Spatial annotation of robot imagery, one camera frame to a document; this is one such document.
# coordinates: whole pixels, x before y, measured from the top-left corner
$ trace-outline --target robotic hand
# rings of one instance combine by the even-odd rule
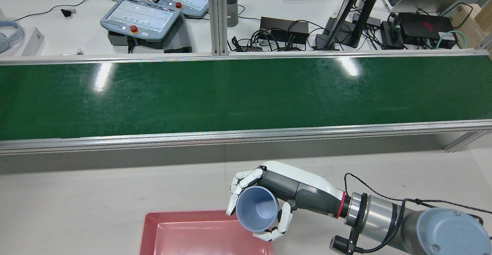
[[[299,208],[345,218],[345,224],[352,227],[350,236],[334,236],[330,243],[330,249],[340,254],[371,253],[386,245],[413,255],[491,254],[489,235],[466,213],[437,207],[413,211],[404,206],[408,199],[400,206],[365,193],[354,192],[349,197],[320,176],[275,161],[236,173],[230,186],[227,215],[235,213],[239,195],[253,185],[262,186],[285,201],[278,212],[278,227],[253,233],[264,241],[282,237],[292,212]],[[381,244],[370,250],[357,247],[359,235]]]
[[[306,209],[334,218],[346,216],[348,202],[346,193],[333,187],[328,181],[313,173],[276,161],[264,162],[252,171],[236,173],[230,190],[232,195],[227,206],[227,215],[236,210],[239,195],[252,185],[265,187],[278,199],[286,201],[278,214],[278,227],[253,236],[273,241],[287,232],[292,211]]]

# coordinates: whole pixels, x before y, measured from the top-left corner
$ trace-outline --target pink tray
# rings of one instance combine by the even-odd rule
[[[140,255],[273,255],[224,210],[154,212],[145,216]]]

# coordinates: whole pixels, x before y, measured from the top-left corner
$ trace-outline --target metal rail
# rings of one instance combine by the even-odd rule
[[[291,129],[258,129],[246,131],[146,134],[131,136],[83,137],[69,139],[9,140],[0,141],[0,153],[26,154],[46,152],[73,152],[87,150],[155,148],[286,140],[401,136],[457,131],[474,131],[481,133],[482,131],[489,131],[491,129],[492,120],[474,120],[388,125],[356,125],[316,128],[308,127]]]

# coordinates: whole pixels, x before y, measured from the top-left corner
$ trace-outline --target white table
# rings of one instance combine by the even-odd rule
[[[294,142],[276,148],[293,150],[300,146],[311,150],[301,151],[305,155],[313,154],[316,149],[312,144]],[[325,147],[332,148],[326,141],[317,145],[317,148]],[[175,152],[152,149],[143,158],[146,164],[192,163],[199,161],[199,157],[237,157],[238,153],[251,153],[255,148],[233,145],[212,146],[208,152],[201,150],[196,153],[197,148],[193,147]],[[116,161],[113,157],[122,161],[143,159],[134,156],[133,152],[99,152],[90,157],[101,166]],[[67,158],[61,156],[55,161],[91,164],[83,155],[63,161]],[[280,161],[314,172],[341,189],[343,175],[350,171],[389,197],[446,199],[484,209],[492,206],[490,186],[469,150],[453,154],[430,150]],[[225,210],[230,194],[228,186],[234,173],[252,169],[260,162],[0,175],[0,254],[137,255],[146,213]],[[349,180],[348,187],[350,192],[370,193],[354,179]],[[484,217],[485,228],[492,232],[492,217],[478,215]],[[274,254],[335,255],[337,253],[329,250],[330,239],[335,235],[346,237],[349,232],[350,227],[344,225],[343,220],[298,210],[288,233],[274,242]],[[376,245],[366,237],[360,238],[362,247]],[[375,253],[404,254],[390,247]]]
[[[74,5],[82,0],[0,0],[3,13],[12,19],[32,13],[44,12],[54,5]],[[76,7],[77,13],[65,18],[56,8],[50,13],[20,20],[25,27],[37,27],[45,36],[44,48],[40,55],[74,54],[79,48],[90,55],[124,54],[125,46],[112,46],[107,39],[107,30],[99,24],[100,19],[114,5],[110,0],[88,0]],[[246,7],[244,17],[274,17],[290,20],[305,19],[325,26],[330,15],[338,11],[342,0],[239,0]],[[386,19],[388,11],[381,0],[377,0],[371,16]],[[239,19],[236,27],[228,28],[228,39],[232,36],[250,38],[259,29],[260,22]],[[210,26],[207,20],[186,20],[194,52],[211,51]],[[317,27],[309,25],[310,31]],[[314,43],[315,33],[309,41]],[[362,49],[370,49],[366,43]],[[146,47],[136,47],[135,53],[162,53]]]

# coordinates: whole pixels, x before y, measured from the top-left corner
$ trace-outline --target black box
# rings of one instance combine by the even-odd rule
[[[296,22],[293,24],[294,22],[295,21],[291,20],[261,17],[260,29],[271,29],[268,32],[270,32],[278,42],[288,42],[290,35],[294,35],[295,38],[293,38],[292,43],[305,45],[309,37],[308,23]],[[273,40],[271,37],[263,33],[258,34],[258,38]]]
[[[435,46],[444,33],[454,30],[448,17],[417,13],[399,13],[395,23],[401,26],[404,43],[409,45],[423,45],[423,39],[429,39]],[[442,40],[439,47],[452,48],[457,43],[454,33],[449,35],[450,39]]]

